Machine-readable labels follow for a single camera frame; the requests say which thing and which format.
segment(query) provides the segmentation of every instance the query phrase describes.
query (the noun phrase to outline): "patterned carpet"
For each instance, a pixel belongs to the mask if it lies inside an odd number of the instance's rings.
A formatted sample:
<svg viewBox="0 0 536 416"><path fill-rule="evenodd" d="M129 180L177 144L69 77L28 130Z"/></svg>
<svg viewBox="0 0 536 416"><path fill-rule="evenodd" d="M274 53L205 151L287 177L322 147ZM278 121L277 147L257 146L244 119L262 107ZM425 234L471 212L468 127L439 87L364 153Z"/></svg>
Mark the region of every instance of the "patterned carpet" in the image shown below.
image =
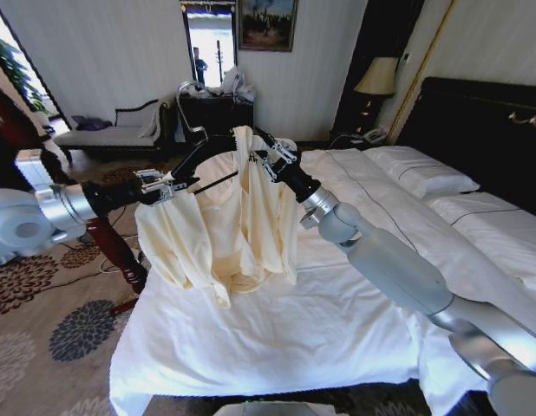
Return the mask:
<svg viewBox="0 0 536 416"><path fill-rule="evenodd" d="M108 182L148 166L139 160L94 163L71 173L79 180ZM123 236L136 232L134 208L110 215ZM127 242L138 249L136 237ZM113 318L109 310L133 292L120 273L101 273L101 267L112 271L92 242L70 242L0 268L0 416L113 414L108 368L130 312ZM157 397L146 414L206 416L251 399ZM332 404L352 416L429 414L415 380L254 399ZM471 394L452 414L493 413L483 395Z"/></svg>

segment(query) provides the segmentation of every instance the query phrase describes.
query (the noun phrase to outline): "framed painting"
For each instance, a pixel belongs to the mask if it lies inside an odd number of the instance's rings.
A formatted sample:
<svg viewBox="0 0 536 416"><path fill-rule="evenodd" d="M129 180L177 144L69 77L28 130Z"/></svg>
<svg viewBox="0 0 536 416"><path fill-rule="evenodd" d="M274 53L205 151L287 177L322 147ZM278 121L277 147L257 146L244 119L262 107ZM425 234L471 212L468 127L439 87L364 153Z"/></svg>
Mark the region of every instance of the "framed painting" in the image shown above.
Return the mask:
<svg viewBox="0 0 536 416"><path fill-rule="evenodd" d="M298 0L239 0L239 48L291 52Z"/></svg>

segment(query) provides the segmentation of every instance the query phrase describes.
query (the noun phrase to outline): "headboard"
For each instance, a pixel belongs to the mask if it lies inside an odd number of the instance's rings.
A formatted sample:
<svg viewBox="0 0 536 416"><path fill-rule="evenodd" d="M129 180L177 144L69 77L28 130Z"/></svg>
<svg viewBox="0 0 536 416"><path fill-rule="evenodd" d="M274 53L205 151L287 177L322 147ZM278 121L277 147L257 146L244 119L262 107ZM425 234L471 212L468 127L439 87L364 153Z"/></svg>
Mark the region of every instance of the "headboard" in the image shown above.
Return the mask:
<svg viewBox="0 0 536 416"><path fill-rule="evenodd" d="M536 87L427 78L396 144L536 215Z"/></svg>

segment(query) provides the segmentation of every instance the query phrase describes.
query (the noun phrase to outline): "white pillow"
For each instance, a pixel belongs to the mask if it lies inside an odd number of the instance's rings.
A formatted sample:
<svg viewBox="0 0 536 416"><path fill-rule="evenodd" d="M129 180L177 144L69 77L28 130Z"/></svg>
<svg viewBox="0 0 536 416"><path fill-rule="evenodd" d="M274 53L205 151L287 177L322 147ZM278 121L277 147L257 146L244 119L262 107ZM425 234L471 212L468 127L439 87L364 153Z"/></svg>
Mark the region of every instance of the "white pillow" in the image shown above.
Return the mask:
<svg viewBox="0 0 536 416"><path fill-rule="evenodd" d="M508 275L536 294L536 217L485 192L426 202Z"/></svg>
<svg viewBox="0 0 536 416"><path fill-rule="evenodd" d="M142 139L144 137L151 137L156 133L156 124L145 124L143 127L139 129L139 133L137 134L137 137L139 139Z"/></svg>
<svg viewBox="0 0 536 416"><path fill-rule="evenodd" d="M406 146L384 146L364 153L390 178L418 198L476 191L480 186L453 167Z"/></svg>

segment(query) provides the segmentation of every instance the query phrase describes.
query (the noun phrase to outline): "wooden furniture leg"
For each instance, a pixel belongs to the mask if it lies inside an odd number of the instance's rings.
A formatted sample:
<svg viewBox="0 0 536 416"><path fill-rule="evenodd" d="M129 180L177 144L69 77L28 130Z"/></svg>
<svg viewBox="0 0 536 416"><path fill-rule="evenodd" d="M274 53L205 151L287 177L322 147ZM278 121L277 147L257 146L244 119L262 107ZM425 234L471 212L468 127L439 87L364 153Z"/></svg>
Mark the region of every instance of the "wooden furniture leg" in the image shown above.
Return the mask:
<svg viewBox="0 0 536 416"><path fill-rule="evenodd" d="M69 165L72 166L74 164L74 160L71 157L71 152L69 151L69 149L66 149L65 147L60 147L60 150L66 156L66 159L68 160Z"/></svg>
<svg viewBox="0 0 536 416"><path fill-rule="evenodd" d="M141 293L147 282L147 269L135 260L133 252L108 219L91 219L87 222L87 230L106 258L121 270L124 279L131 284L135 293Z"/></svg>

